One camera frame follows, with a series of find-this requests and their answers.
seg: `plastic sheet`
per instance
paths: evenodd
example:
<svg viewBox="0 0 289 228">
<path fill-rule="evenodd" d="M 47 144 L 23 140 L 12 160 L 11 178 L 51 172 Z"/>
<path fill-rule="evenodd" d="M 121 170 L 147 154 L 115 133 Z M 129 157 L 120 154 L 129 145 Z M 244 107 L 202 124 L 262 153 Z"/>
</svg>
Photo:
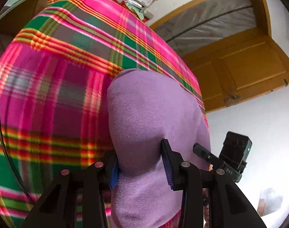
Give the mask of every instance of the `plastic sheet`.
<svg viewBox="0 0 289 228">
<path fill-rule="evenodd" d="M 208 0 L 155 29 L 179 55 L 256 27 L 250 0 Z"/>
</svg>

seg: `black cable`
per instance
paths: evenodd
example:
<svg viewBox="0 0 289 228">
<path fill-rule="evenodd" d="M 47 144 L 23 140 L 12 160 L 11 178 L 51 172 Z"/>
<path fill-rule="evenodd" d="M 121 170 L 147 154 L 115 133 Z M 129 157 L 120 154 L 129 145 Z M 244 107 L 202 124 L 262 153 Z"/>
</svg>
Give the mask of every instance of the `black cable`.
<svg viewBox="0 0 289 228">
<path fill-rule="evenodd" d="M 19 184 L 19 186 L 23 190 L 23 192 L 26 195 L 26 197 L 29 199 L 30 203 L 34 205 L 35 201 L 31 198 L 31 196 L 27 192 L 25 186 L 22 183 L 22 179 L 21 179 L 20 174 L 18 173 L 17 169 L 15 168 L 15 166 L 13 165 L 13 163 L 11 162 L 11 160 L 10 160 L 10 158 L 8 156 L 8 153 L 7 153 L 7 150 L 6 150 L 6 146 L 5 146 L 4 140 L 3 140 L 3 133 L 2 133 L 2 128 L 1 128 L 1 116 L 0 116 L 0 142 L 1 142 L 1 146 L 2 146 L 2 149 L 3 149 L 3 153 L 4 153 L 4 156 L 5 156 L 5 159 L 6 159 L 7 163 L 8 163 L 8 166 L 9 166 L 13 176 L 15 177 L 17 183 Z"/>
</svg>

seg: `lavender towel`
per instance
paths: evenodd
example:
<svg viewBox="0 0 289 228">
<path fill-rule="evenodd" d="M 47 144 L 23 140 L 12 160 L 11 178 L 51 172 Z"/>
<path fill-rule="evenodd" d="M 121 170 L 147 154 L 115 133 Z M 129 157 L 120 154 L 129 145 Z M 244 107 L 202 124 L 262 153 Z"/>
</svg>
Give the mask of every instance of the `lavender towel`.
<svg viewBox="0 0 289 228">
<path fill-rule="evenodd" d="M 111 138 L 121 173 L 112 191 L 112 219 L 118 228 L 159 227 L 181 206 L 182 191 L 167 183 L 160 142 L 200 169 L 208 164 L 194 143 L 210 150 L 209 132 L 195 98 L 176 81 L 153 71 L 122 71 L 108 88 Z"/>
</svg>

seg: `white wall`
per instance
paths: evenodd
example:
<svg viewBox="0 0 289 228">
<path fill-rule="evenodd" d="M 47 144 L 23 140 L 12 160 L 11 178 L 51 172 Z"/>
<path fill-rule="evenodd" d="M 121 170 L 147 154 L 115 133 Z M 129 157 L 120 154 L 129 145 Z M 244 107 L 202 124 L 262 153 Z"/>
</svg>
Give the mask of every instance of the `white wall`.
<svg viewBox="0 0 289 228">
<path fill-rule="evenodd" d="M 261 190 L 280 188 L 282 209 L 263 217 L 267 227 L 279 227 L 289 213 L 289 85 L 207 117 L 215 155 L 219 155 L 227 131 L 251 139 L 248 164 L 238 186 L 255 208 Z"/>
</svg>

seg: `cabinet door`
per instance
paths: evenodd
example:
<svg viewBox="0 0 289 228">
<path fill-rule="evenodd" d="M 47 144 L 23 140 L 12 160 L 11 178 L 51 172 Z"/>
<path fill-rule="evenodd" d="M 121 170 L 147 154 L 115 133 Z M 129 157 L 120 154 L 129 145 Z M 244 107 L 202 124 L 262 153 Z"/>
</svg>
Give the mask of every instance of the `cabinet door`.
<svg viewBox="0 0 289 228">
<path fill-rule="evenodd" d="M 289 84 L 287 55 L 269 36 L 251 32 L 222 39 L 183 57 L 198 79 L 206 111 Z"/>
<path fill-rule="evenodd" d="M 224 102 L 225 96 L 219 81 L 217 69 L 215 69 L 214 61 L 211 59 L 202 59 L 198 61 L 196 66 L 191 70 L 200 85 L 205 109 L 211 110 L 215 104 L 217 104 L 218 107 L 224 107 L 226 105 Z"/>
</svg>

